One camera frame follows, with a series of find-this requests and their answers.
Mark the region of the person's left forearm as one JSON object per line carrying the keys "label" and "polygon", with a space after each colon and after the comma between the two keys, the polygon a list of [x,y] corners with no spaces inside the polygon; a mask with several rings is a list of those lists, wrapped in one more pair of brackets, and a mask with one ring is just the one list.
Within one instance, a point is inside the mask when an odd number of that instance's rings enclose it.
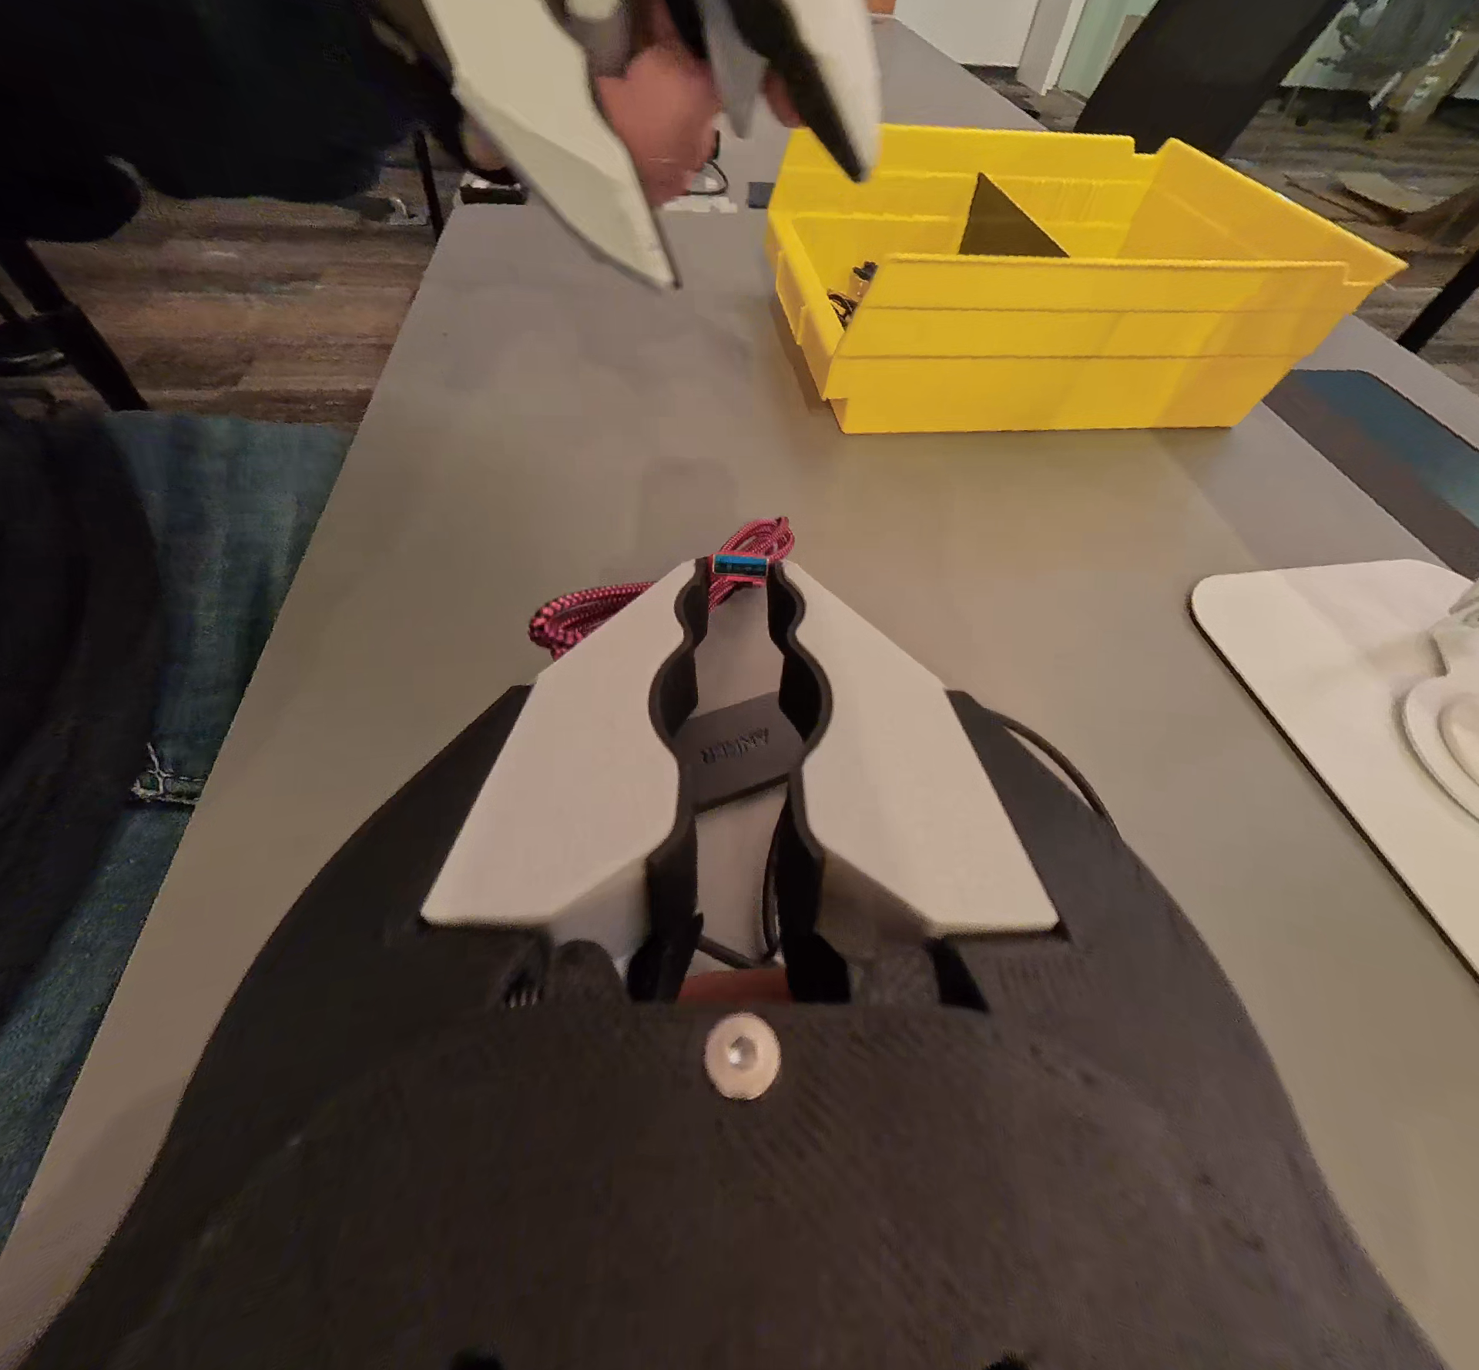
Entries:
{"label": "person's left forearm", "polygon": [[2,0],[4,235],[119,234],[143,191],[335,202],[414,130],[510,177],[375,0]]}

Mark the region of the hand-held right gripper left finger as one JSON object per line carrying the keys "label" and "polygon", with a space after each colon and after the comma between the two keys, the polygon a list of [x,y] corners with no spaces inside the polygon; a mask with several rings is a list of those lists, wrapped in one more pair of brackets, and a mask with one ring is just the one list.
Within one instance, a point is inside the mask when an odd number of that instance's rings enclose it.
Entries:
{"label": "hand-held right gripper left finger", "polygon": [[599,944],[679,990],[703,919],[676,752],[698,704],[711,570],[681,564],[542,673],[420,911],[438,928]]}

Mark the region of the person's jeans leg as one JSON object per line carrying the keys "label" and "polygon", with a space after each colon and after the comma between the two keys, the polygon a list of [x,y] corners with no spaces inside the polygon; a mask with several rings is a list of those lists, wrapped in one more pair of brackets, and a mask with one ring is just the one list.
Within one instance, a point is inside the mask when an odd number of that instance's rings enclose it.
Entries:
{"label": "person's jeans leg", "polygon": [[81,901],[10,1018],[2,1017],[2,1239],[21,1214],[349,447],[349,436],[327,425],[15,412],[98,418],[116,441],[155,537],[165,651],[152,739],[122,818]]}

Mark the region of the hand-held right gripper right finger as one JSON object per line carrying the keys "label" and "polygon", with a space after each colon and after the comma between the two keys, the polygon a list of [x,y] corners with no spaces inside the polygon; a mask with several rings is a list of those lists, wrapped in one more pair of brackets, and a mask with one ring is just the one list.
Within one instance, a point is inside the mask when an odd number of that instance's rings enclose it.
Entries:
{"label": "hand-held right gripper right finger", "polygon": [[1061,924],[941,677],[810,572],[777,564],[768,628],[802,752],[768,884],[780,949],[1038,938]]}

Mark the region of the black usb hub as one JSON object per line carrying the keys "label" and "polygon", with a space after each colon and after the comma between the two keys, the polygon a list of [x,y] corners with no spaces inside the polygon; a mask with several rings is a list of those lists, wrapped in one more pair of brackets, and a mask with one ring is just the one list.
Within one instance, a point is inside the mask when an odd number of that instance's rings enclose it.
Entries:
{"label": "black usb hub", "polygon": [[785,783],[802,755],[777,693],[697,714],[676,734],[681,788],[697,815]]}

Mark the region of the yellow plastic bin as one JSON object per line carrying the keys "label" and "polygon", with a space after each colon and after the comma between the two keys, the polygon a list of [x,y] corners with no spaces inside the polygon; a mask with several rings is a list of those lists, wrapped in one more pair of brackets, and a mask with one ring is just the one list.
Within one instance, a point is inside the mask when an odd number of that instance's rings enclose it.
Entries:
{"label": "yellow plastic bin", "polygon": [[1404,261],[1180,141],[796,131],[768,204],[793,343],[848,434],[1224,430]]}

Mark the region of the white stand base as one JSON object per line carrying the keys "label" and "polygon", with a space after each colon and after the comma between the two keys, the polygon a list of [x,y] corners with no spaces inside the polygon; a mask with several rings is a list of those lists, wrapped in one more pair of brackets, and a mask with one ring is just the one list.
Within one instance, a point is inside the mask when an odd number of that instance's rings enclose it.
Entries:
{"label": "white stand base", "polygon": [[1213,576],[1191,616],[1478,972],[1478,584],[1415,559]]}

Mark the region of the person's left hand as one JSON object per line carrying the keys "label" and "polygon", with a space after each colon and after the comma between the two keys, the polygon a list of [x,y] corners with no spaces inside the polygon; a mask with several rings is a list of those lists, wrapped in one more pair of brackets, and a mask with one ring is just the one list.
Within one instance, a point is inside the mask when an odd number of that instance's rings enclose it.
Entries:
{"label": "person's left hand", "polygon": [[712,158],[722,112],[711,67],[682,41],[652,44],[622,74],[599,78],[596,90],[649,204],[687,196]]}

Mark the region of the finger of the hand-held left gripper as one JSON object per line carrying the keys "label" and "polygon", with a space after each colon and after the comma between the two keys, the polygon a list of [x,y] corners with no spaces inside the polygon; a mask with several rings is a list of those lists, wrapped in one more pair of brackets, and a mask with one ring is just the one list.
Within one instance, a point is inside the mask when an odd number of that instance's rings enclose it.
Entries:
{"label": "finger of the hand-held left gripper", "polygon": [[629,0],[420,0],[453,95],[592,251],[662,291],[676,267],[597,81],[632,55]]}
{"label": "finger of the hand-held left gripper", "polygon": [[870,177],[880,152],[881,90],[865,0],[733,2],[747,41],[768,60],[757,104],[779,92],[847,177]]}

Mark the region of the grey office chair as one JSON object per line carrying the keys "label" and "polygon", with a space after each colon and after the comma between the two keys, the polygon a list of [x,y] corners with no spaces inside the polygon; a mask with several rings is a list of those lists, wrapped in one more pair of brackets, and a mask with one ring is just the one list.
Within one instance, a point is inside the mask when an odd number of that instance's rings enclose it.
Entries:
{"label": "grey office chair", "polygon": [[1476,67],[1478,0],[1350,0],[1333,30],[1322,65],[1366,93],[1364,139],[1407,136]]}

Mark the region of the black mesh office chair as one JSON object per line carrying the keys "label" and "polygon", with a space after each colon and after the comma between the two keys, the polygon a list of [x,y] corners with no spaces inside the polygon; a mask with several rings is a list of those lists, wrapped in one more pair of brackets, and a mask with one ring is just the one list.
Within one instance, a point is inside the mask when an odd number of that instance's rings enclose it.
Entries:
{"label": "black mesh office chair", "polygon": [[1348,0],[1157,0],[1085,103],[1075,131],[1172,139],[1222,160]]}

